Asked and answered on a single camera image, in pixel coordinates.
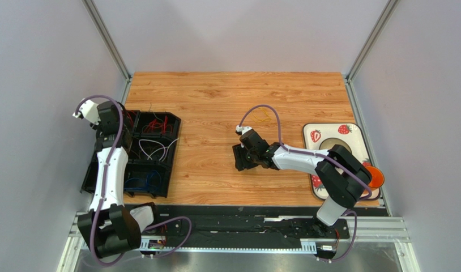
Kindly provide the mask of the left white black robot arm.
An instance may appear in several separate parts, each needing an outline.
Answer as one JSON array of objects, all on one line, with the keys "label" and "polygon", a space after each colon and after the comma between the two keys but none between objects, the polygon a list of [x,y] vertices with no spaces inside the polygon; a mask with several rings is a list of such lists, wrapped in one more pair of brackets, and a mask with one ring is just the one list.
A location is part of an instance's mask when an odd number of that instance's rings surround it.
[{"label": "left white black robot arm", "polygon": [[154,220],[151,203],[126,208],[124,178],[132,144],[130,121],[124,107],[111,98],[96,103],[82,100],[73,114],[96,130],[98,163],[95,192],[88,212],[78,216],[77,226],[97,261],[140,248],[142,233]]}]

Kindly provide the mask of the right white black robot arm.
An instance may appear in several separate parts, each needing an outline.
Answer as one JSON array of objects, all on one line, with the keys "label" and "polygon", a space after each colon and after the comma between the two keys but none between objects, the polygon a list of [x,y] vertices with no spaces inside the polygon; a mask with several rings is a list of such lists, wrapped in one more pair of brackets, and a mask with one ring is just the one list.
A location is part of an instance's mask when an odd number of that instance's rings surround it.
[{"label": "right white black robot arm", "polygon": [[235,167],[238,171],[262,167],[293,170],[317,176],[328,193],[316,214],[323,226],[334,226],[345,212],[352,209],[370,192],[372,174],[339,144],[328,150],[306,150],[281,142],[267,143],[252,127],[238,126],[240,143],[234,145]]}]

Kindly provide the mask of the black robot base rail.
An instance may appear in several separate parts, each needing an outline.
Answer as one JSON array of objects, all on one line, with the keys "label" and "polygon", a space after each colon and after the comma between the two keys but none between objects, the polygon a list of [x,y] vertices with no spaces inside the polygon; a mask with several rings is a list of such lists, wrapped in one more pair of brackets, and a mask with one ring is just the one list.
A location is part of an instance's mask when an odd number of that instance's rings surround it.
[{"label": "black robot base rail", "polygon": [[167,243],[173,246],[189,240],[208,244],[211,240],[254,241],[282,236],[333,244],[352,236],[344,219],[320,231],[314,219],[317,207],[156,205],[155,208],[158,223],[178,219],[154,231],[164,231]]}]

